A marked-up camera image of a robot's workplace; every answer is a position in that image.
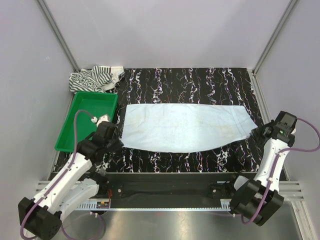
folded cloth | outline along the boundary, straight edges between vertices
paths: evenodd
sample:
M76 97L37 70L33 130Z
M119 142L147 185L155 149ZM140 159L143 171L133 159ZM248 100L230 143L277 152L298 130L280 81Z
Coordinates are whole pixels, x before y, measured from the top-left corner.
M121 141L127 148L193 153L246 139L256 127L244 106L131 104Z
M104 93L113 89L124 76L122 66L94 66L91 70L81 69L73 72L69 78L70 91Z

gray wall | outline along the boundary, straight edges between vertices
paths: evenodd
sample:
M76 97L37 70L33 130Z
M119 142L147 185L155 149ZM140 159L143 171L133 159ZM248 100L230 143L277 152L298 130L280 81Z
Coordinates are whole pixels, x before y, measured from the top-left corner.
M320 1L300 1L290 16L257 78L275 118L280 110L312 122L320 129ZM318 138L304 123L297 124L295 147L311 149ZM320 238L320 152L289 153L290 178L298 180Z
M0 7L0 239L19 235L18 202L48 177L72 72L34 0Z
M82 68L253 68L289 1L46 0Z

reflective floor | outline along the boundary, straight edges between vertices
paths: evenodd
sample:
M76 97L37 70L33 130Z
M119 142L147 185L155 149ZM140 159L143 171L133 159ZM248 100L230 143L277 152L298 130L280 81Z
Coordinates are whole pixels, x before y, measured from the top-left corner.
M289 202L261 227L243 225L239 217L223 212L109 211L103 219L105 228L97 240L302 240ZM100 222L75 211L63 225L72 238L86 240L97 233ZM61 231L54 238L65 239Z

black and white striped fabric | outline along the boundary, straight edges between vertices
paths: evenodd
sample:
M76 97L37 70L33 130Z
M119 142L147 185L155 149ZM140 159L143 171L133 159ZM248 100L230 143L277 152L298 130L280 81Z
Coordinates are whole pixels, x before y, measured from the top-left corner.
M117 82L124 76L122 66L94 66L91 70L82 69L73 72L69 78L70 91L104 93L113 89Z

black marble table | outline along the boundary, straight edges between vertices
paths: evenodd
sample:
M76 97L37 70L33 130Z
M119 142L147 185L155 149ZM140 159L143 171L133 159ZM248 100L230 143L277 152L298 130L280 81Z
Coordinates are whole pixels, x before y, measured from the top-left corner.
M118 107L113 122L123 130L129 104L192 103L242 105L256 125L263 120L246 68L137 68L125 69L116 88ZM61 153L54 174L69 154ZM256 172L263 148L250 137L223 147L192 153L160 153L131 148L100 156L94 166L107 172Z

